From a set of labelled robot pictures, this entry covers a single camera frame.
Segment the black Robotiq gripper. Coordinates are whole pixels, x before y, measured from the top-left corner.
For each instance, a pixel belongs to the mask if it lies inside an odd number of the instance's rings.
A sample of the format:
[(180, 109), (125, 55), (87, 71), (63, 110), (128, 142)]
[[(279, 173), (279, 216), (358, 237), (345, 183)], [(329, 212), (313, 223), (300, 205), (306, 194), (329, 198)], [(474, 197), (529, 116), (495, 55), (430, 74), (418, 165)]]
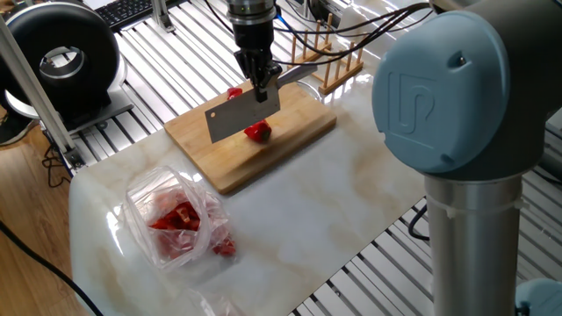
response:
[(270, 46), (274, 40), (273, 20), (254, 25), (233, 25), (234, 40), (239, 50), (234, 54), (242, 73), (255, 86), (258, 103), (268, 99), (267, 89), (282, 72), (273, 62)]

